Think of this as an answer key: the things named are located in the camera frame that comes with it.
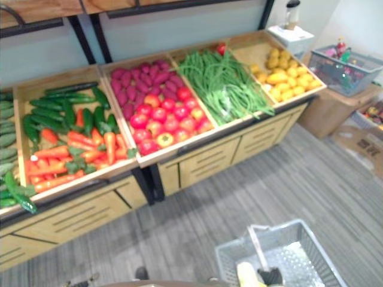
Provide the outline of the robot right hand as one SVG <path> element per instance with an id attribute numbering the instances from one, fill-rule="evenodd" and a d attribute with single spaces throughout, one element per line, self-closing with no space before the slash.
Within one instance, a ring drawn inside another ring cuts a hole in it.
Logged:
<path id="1" fill-rule="evenodd" d="M 279 268 L 273 267 L 268 270 L 259 268 L 257 272 L 266 286 L 284 286 L 284 279 Z"/>

